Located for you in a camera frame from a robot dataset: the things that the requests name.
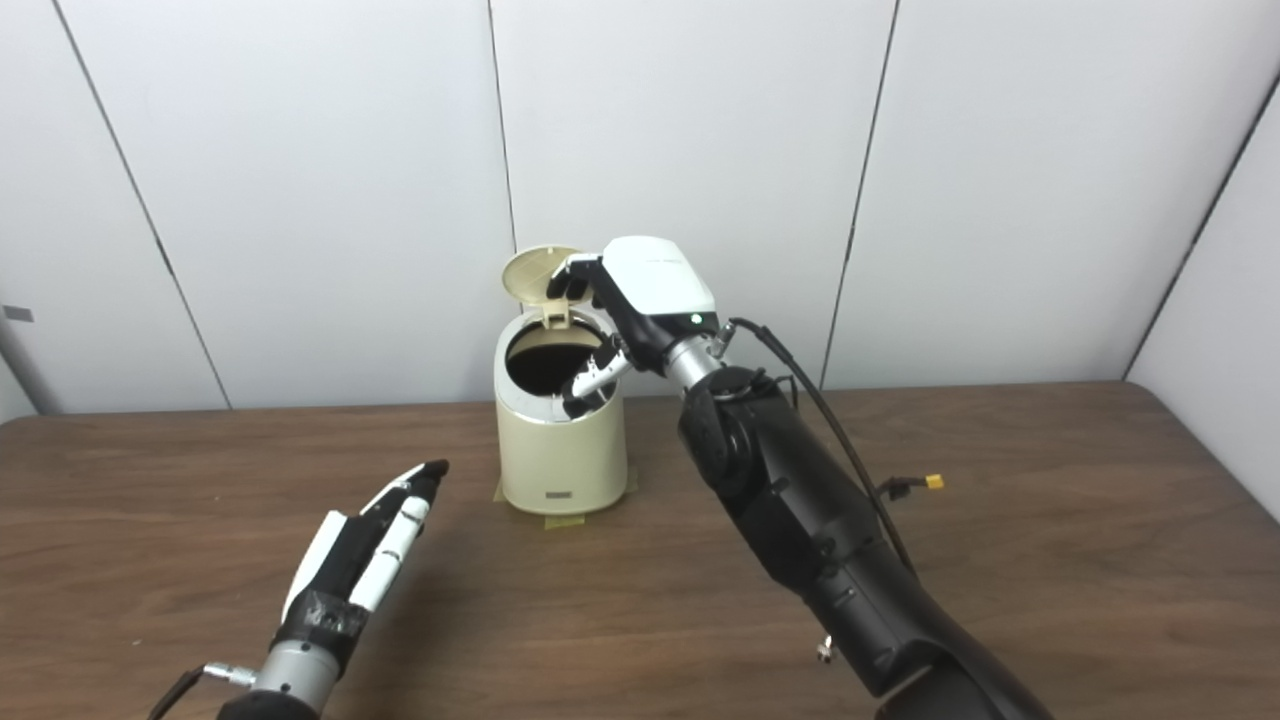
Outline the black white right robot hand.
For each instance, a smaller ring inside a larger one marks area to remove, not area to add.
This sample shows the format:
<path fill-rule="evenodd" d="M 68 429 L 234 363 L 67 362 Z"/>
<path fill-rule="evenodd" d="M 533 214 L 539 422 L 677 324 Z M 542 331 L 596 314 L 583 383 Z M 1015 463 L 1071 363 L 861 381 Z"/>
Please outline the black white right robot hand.
<path fill-rule="evenodd" d="M 599 254 L 575 252 L 550 274 L 547 297 L 589 297 L 614 328 L 561 387 L 559 400 L 571 419 L 603 407 L 627 372 L 659 375 L 685 396 L 721 369 L 707 351 L 719 329 L 714 296 L 669 240 L 627 236 L 612 240 Z"/>

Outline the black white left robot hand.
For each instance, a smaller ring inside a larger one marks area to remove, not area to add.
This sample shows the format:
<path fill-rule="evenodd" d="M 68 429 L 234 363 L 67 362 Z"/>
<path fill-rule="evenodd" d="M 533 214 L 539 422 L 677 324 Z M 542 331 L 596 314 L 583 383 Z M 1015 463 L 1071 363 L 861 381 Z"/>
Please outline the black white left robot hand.
<path fill-rule="evenodd" d="M 294 573 L 270 644 L 310 644 L 344 671 L 421 537 L 449 469 L 444 459 L 421 462 L 384 486 L 358 514 L 330 511 Z"/>

